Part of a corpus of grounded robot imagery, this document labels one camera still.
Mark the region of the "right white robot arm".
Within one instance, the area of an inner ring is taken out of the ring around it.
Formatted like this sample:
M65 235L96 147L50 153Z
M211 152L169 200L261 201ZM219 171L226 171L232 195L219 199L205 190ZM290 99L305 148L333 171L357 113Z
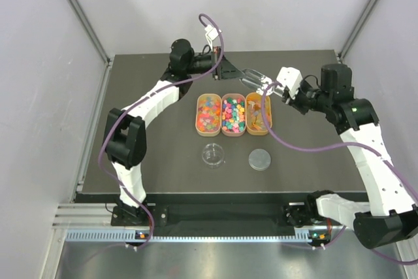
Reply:
M348 148L368 197L367 203L358 203L332 191L316 191L307 198L306 219L314 224L326 218L339 222L368 249L416 236L417 198L394 171L373 105L355 97L352 70L339 63L324 65L314 88L298 69L282 67L277 81L287 105L302 114L323 113L334 126L341 141L328 150Z

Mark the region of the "round grey jar lid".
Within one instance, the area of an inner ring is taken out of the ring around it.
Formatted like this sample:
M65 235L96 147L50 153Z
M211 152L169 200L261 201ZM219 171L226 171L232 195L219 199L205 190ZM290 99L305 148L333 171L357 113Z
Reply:
M249 154L248 163L256 171L264 171L271 164L271 156L266 150L258 148Z

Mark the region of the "orange tray translucent star candies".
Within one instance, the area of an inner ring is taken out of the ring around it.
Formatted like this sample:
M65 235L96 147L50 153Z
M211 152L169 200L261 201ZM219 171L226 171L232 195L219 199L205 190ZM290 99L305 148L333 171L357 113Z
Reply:
M214 137L221 131L221 97L204 93L197 99L195 129L202 137Z

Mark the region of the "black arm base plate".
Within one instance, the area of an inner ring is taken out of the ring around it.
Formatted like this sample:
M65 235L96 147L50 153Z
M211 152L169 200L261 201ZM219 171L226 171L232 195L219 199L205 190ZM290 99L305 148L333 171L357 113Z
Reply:
M156 227L189 222L268 222L301 227L321 221L307 193L151 193L141 205L118 201L117 220L139 225L152 214Z

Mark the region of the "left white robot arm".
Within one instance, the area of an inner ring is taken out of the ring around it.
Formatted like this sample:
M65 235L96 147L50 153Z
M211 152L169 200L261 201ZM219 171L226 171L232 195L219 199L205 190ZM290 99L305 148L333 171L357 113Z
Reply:
M206 75L215 80L241 79L244 71L227 60L220 46L197 54L188 40L178 39L170 46L169 64L155 86L132 105L108 113L99 157L111 162L120 186L118 206L133 224L144 223L149 211L143 203L146 192L140 166L147 150L146 128L185 96L193 81Z

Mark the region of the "clear round plastic jar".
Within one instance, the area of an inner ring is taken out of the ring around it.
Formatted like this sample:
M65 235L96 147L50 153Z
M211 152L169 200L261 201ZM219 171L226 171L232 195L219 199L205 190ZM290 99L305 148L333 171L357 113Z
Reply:
M216 143L205 145L201 156L204 164L211 169L219 168L225 163L224 149Z

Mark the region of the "yellow tray mixed candies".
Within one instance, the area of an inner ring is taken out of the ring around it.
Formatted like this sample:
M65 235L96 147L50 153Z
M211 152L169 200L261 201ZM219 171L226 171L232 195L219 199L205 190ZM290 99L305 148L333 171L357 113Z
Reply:
M246 131L250 135L263 136L268 134L262 117L261 110L262 96L251 92L246 96Z

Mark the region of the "aluminium frame rail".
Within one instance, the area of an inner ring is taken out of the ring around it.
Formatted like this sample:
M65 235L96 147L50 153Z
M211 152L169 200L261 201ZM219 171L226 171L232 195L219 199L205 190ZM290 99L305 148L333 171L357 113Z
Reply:
M101 229L110 227L113 217L101 203L60 204L52 222L54 229Z

